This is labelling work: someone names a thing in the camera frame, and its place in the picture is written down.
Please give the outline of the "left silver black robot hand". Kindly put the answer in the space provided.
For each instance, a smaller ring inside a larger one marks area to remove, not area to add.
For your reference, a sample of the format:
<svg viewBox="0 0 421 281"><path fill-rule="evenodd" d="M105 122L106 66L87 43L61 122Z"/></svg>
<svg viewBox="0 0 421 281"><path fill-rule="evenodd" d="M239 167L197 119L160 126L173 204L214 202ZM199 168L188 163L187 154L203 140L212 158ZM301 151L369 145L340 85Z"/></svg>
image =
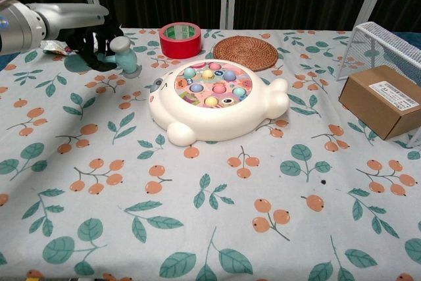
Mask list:
<svg viewBox="0 0 421 281"><path fill-rule="evenodd" d="M123 35L117 22L102 5L87 3L30 3L46 27L45 38L63 41L93 70L106 72L116 68L111 41Z"/></svg>

